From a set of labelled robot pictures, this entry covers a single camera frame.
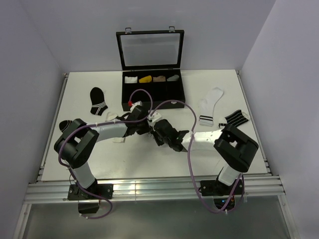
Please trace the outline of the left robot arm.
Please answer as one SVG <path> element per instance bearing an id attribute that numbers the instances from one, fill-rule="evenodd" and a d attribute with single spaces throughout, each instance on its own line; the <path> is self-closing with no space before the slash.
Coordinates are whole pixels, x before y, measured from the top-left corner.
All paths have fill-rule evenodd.
<path id="1" fill-rule="evenodd" d="M 102 124 L 89 125 L 75 119 L 56 141 L 54 150 L 76 180 L 79 194 L 85 199 L 102 199 L 103 191 L 91 172 L 88 159 L 96 143 L 113 138 L 124 139 L 135 133 L 150 131 L 147 121 L 149 111 L 141 105 L 131 107 L 130 112 Z"/>

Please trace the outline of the white sock with black lines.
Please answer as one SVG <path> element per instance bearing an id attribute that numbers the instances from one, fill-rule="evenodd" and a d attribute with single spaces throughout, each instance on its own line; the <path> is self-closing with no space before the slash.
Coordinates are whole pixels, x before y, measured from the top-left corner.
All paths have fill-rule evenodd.
<path id="1" fill-rule="evenodd" d="M 156 137 L 156 135 L 157 135 L 156 131 L 154 130 L 154 128 L 152 126 L 149 126 L 148 134 L 151 135 L 152 137 Z"/>

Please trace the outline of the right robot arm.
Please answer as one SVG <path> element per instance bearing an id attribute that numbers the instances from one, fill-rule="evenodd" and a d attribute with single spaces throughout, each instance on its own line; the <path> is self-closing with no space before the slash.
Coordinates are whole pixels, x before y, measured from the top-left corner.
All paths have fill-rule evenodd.
<path id="1" fill-rule="evenodd" d="M 202 196 L 226 196 L 243 192 L 241 175 L 246 173 L 259 149 L 255 140 L 237 127 L 228 124 L 223 129 L 206 132 L 178 131 L 165 119 L 149 120 L 151 134 L 157 145 L 168 145 L 176 152 L 192 150 L 217 152 L 225 166 L 215 180 L 200 181 Z"/>

